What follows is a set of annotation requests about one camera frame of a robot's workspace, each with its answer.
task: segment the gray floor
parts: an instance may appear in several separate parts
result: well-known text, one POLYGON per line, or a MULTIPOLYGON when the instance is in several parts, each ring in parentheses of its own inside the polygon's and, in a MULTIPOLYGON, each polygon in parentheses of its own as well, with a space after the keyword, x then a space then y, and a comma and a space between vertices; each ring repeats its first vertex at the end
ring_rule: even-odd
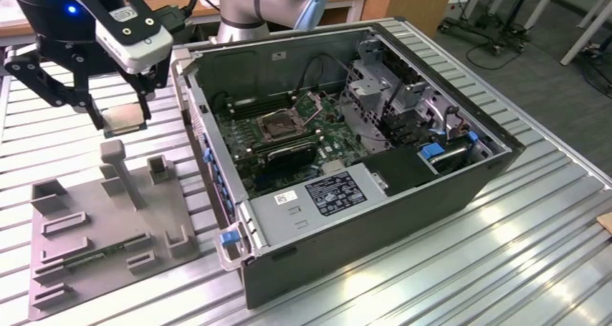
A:
MULTIPOLYGON (((504 19, 515 0, 505 0, 499 15, 504 19)), ((539 0, 527 0, 517 22, 524 24, 539 0)), ((529 32, 532 43, 523 55, 504 68, 488 71, 465 59, 465 52, 485 40, 457 29, 437 34, 435 41, 524 111, 568 143, 601 170, 612 176, 612 99, 603 96, 584 81, 577 63, 568 67, 559 61, 583 30, 576 28, 581 16, 551 4, 529 32)), ((601 29, 595 42, 612 34, 601 29)), ((499 66, 513 52, 501 57, 475 51, 472 60, 487 67, 499 66)), ((612 77, 612 57, 601 66, 612 77)))

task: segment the motherboard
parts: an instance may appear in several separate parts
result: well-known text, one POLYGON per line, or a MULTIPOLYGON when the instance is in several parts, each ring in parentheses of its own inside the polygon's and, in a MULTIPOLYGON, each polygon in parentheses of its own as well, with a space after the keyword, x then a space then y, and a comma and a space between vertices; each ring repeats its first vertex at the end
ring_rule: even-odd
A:
POLYGON ((216 120, 251 198, 351 166, 368 155, 339 111, 340 95, 304 92, 283 108, 216 120))

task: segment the gray fixture post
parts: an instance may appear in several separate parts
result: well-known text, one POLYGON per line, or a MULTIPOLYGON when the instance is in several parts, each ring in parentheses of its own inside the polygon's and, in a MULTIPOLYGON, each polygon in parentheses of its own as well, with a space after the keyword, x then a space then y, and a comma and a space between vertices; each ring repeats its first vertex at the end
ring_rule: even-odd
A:
POLYGON ((132 182, 131 173, 127 170, 124 158, 125 158, 125 146, 121 140, 112 140, 100 144, 100 158, 104 163, 111 164, 115 167, 116 175, 124 184, 127 194, 131 197, 133 207, 136 209, 144 208, 144 199, 140 195, 136 185, 132 182))

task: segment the aluminum extrusion table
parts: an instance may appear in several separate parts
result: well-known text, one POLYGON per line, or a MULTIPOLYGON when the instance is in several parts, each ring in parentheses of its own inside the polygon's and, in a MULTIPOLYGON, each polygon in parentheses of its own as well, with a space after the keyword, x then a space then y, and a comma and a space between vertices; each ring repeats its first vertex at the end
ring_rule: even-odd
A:
MULTIPOLYGON (((256 310, 219 266, 204 184, 173 88, 151 103, 148 130, 123 137, 128 167, 177 161, 203 256, 36 325, 608 325, 611 179, 405 22, 380 21, 525 143, 509 171, 445 220, 256 310)), ((69 81, 57 66, 56 79, 69 81)), ((100 107, 135 99, 119 77, 91 82, 100 107)), ((28 184, 95 177, 103 140, 87 115, 51 108, 9 78, 1 86, 0 325, 27 324, 32 209, 28 184)))

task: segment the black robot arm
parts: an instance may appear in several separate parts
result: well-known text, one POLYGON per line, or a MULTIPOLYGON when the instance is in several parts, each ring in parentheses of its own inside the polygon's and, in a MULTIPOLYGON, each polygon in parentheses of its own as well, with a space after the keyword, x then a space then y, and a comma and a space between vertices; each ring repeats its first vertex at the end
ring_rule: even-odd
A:
MULTIPOLYGON (((96 129, 117 135, 117 113, 108 122, 89 94, 89 77, 119 72, 137 92, 141 124, 128 124, 136 130, 151 119, 147 101, 156 88, 168 80, 171 33, 184 28, 191 12, 167 6, 152 11, 143 0, 17 0, 36 33, 36 43, 8 47, 7 71, 53 107, 71 105, 87 112, 96 129), (73 74, 73 86, 55 80, 40 67, 53 61, 73 74)), ((131 122, 139 117, 127 115, 131 122)))

